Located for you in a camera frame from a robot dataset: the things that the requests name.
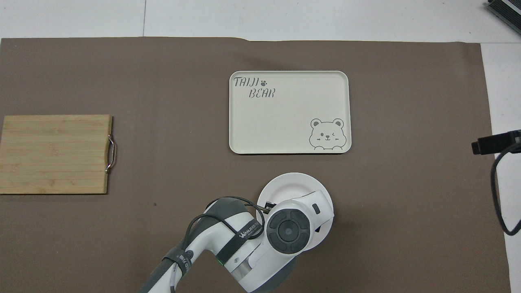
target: wire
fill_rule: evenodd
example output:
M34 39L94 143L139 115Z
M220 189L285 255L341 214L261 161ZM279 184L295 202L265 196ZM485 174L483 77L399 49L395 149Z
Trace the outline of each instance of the wire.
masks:
M251 200L245 199L245 198L242 198L242 197L227 196L227 197L221 197L221 198L233 198L233 199L242 200L242 201L248 203L248 206L252 206L253 208L255 208L255 210L257 210L259 212L260 217L261 217L261 228L260 228L260 231L257 234L250 236L248 239L255 239L255 238L259 237L260 235L262 235L262 232L264 232L264 224L266 223L266 221L264 219L264 214L262 213L262 209L263 209L262 207L260 207L259 205L253 203ZM206 208L208 208L212 203L218 201L221 198L212 200L206 206Z
M494 164L492 164L492 170L490 171L490 187L492 189L492 199L494 200L495 213L498 216L498 220L499 220L499 224L501 225L501 228L509 236L513 236L517 232L519 232L519 230L521 230L521 220L519 220L519 222L514 227L514 229L512 229L512 231L508 230L508 228L506 227L505 221L503 220L503 215L501 215L501 207L499 206L498 192L497 192L496 185L495 185L495 174L496 174L496 169L498 167L499 161L503 158L503 156L508 154L511 151L516 150L519 147L521 147L521 142L514 143L511 146L509 146L508 148L506 148L505 150L503 150L498 155L498 157L494 160Z
M253 205L251 205L251 204L249 204L249 203L245 203L244 206L253 206ZM266 209L265 207L261 207L260 205L257 205L257 207L258 207L261 211L265 212L266 214L269 213L269 210Z
M260 207L259 205L257 204L254 204L253 202L251 202L250 200L248 199L245 199L245 198L242 198L242 197L234 197L234 196L228 196L228 197L221 197L221 198L233 198L233 199L238 199L238 200L242 200L244 202L246 202L247 204L245 204L245 206L252 206L254 207L260 214L260 217L262 219L262 224L261 224L261 228L260 228L260 231L255 234L255 235L252 235L250 236L248 239L255 239L257 237L259 237L260 235L262 235L262 232L264 231L264 223L265 223L265 220L264 220L264 214L263 214L263 211L262 207ZM214 202L218 201L220 198L218 199L214 199L212 200L207 206L206 206L206 209ZM218 217L216 215L212 215L212 214L201 214L197 217L195 217L191 222L190 224L188 225L188 228L187 228L187 231L186 233L184 234L184 239L183 239L183 245L181 246L181 249L182 250L186 250L187 247L188 247L188 237L190 236L190 231L192 230L192 226L195 224L195 222L200 219L200 218L204 218L204 217L210 217L210 218L214 218L216 220L218 220L219 222L223 223L226 225L226 227L228 229L230 229L234 234L237 234L237 231L235 229L233 229L233 227L228 223L226 222L226 220L224 220L223 218L221 217Z
M237 233L237 231L235 229L233 229L233 227L228 222L226 222L223 218L212 215L212 214L201 214L201 215L195 217L188 225L187 232L184 234L183 245L181 246L182 250L186 250L188 247L188 237L190 236L190 231L192 230L192 226L194 225L195 221L197 221L200 218L204 218L204 217L214 218L214 219L218 220L219 222L225 224L226 227L228 229L230 229L234 234Z

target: printed logo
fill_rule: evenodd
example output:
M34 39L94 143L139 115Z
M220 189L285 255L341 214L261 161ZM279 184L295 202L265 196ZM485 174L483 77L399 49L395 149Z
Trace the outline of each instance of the printed logo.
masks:
M187 260L184 256L182 256L182 255L179 256L179 259L180 259L181 262L183 263L184 267L185 267L187 270L189 270L189 269L190 269L190 263L188 262L188 260Z
M311 120L309 143L315 150L341 150L347 142L343 127L344 121L340 118L331 122L322 122L315 118Z
M241 232L239 234L239 237L244 238L246 236L250 236L253 234L253 232L257 231L257 223L254 223L250 228L246 229L245 231Z
M187 251L185 251L185 253L187 254L189 259L194 257L194 252L192 250L187 250Z
M260 98L260 97L275 97L275 88L268 88L268 82L266 80L260 80L259 77L234 77L233 86L240 88L246 87L251 88L249 98Z

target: black control button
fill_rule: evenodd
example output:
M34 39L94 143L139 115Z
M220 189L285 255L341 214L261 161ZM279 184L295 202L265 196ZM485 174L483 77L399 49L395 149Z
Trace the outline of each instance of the black control button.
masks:
M303 212L299 210L292 210L290 217L299 224L301 229L309 229L309 220Z
M277 249L278 251L280 251L282 253L285 253L288 246L284 242L280 241L280 239L277 237L277 233L271 233L268 235L268 237L269 237L269 243L275 249Z
M292 242L299 235L299 227L294 221L284 221L279 225L279 237L286 241Z
M299 239L291 244L290 250L291 253L297 253L304 249L307 245L307 241L309 240L309 234L307 233L301 233L299 236Z
M318 208L318 206L317 206L316 203L314 203L314 204L312 205L312 207L313 207L313 210L315 210L315 213L316 213L317 215L320 214L320 209Z
M286 218L286 211L278 211L273 217L269 219L269 227L276 229L279 223Z

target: wooden cutting board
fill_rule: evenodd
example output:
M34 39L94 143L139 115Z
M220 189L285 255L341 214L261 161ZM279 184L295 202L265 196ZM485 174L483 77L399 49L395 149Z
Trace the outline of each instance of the wooden cutting board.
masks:
M106 193L110 115L5 116L0 193Z

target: white tile floor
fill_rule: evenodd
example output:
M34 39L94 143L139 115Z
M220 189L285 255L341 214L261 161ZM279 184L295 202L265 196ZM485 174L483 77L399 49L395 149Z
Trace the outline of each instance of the white tile floor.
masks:
M521 129L521 35L486 11L485 3L0 0L0 38L234 36L248 40L483 43L492 131ZM510 228L521 215L520 174L521 155L506 156L498 175ZM521 293L521 235L506 236L505 241L512 292Z

